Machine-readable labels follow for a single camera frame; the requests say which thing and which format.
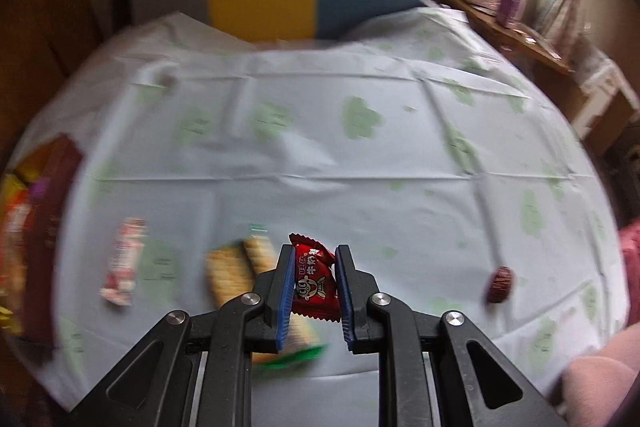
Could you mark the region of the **white green-cloud tablecloth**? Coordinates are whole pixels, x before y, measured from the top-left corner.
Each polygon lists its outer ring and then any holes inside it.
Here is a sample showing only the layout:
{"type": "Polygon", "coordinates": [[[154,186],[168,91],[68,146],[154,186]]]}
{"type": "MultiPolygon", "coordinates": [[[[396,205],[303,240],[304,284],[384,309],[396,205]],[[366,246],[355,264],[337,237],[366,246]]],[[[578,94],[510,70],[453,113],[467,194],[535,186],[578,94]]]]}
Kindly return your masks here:
{"type": "Polygon", "coordinates": [[[53,274],[54,346],[20,359],[73,407],[167,312],[213,308],[209,251],[265,233],[346,244],[382,291],[469,317],[545,395],[627,322],[608,195],[572,126],[447,9],[273,49],[182,14],[98,49],[32,121],[84,154],[53,274]],[[131,305],[100,295],[127,218],[146,222],[131,305]],[[486,301],[495,271],[508,300],[486,301]]]}

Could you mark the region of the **purple small box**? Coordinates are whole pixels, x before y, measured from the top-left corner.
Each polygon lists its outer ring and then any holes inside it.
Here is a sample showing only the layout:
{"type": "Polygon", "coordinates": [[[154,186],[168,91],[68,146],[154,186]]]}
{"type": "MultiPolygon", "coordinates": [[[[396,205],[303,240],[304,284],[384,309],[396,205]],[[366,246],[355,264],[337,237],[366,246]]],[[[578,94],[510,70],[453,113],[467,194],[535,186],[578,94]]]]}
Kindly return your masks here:
{"type": "Polygon", "coordinates": [[[512,28],[518,22],[521,0],[500,0],[496,22],[504,28],[512,28]]]}

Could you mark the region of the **red snack packet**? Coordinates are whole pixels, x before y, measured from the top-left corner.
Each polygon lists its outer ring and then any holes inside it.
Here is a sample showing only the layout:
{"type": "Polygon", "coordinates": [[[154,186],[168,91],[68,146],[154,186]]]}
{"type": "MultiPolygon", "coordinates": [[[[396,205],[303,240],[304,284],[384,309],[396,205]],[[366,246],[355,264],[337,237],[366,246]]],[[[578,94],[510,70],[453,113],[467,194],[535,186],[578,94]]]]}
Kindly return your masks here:
{"type": "Polygon", "coordinates": [[[315,320],[341,320],[332,267],[334,254],[315,239],[291,233],[295,254],[295,295],[292,312],[315,320]]]}

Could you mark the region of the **wooden side shelf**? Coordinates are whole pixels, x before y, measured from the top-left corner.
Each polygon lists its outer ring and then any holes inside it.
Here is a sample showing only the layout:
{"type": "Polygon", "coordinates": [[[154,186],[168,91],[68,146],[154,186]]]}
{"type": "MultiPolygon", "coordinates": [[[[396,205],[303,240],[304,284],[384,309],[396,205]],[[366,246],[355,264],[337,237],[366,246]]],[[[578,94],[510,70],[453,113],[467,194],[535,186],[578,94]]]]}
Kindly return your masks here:
{"type": "Polygon", "coordinates": [[[440,1],[451,9],[463,12],[474,30],[495,48],[518,51],[564,76],[569,76],[572,73],[570,66],[565,63],[558,52],[543,38],[538,37],[533,29],[521,30],[520,28],[503,27],[496,22],[495,17],[474,8],[463,0],[440,1]]]}

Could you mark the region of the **pink rose snack packet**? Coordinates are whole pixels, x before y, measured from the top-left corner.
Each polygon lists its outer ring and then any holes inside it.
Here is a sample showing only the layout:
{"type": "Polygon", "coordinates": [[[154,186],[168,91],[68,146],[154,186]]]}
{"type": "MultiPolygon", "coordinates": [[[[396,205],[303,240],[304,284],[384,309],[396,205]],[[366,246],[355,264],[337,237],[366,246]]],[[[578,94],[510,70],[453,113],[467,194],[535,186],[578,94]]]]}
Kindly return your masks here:
{"type": "Polygon", "coordinates": [[[115,250],[100,288],[101,297],[114,306],[131,305],[145,235],[146,222],[140,218],[127,218],[118,230],[115,250]]]}

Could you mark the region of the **gold tin snack box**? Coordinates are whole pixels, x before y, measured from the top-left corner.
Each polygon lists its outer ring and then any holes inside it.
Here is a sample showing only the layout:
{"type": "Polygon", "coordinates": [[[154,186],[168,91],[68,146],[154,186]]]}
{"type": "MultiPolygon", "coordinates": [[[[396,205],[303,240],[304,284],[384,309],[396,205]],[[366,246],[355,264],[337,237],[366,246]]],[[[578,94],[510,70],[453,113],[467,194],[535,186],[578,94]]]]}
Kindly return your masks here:
{"type": "Polygon", "coordinates": [[[84,154],[64,133],[1,178],[1,329],[50,351],[58,231],[84,154]]]}

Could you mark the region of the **dark red round candy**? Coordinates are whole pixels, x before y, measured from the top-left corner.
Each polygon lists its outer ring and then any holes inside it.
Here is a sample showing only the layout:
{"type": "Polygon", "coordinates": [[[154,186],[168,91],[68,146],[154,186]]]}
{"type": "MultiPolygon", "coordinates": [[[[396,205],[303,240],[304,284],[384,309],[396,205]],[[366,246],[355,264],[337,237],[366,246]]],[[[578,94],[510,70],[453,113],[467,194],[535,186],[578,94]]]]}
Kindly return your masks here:
{"type": "Polygon", "coordinates": [[[503,265],[491,277],[486,293],[486,301],[490,305],[498,305],[509,299],[514,284],[513,271],[503,265]]]}

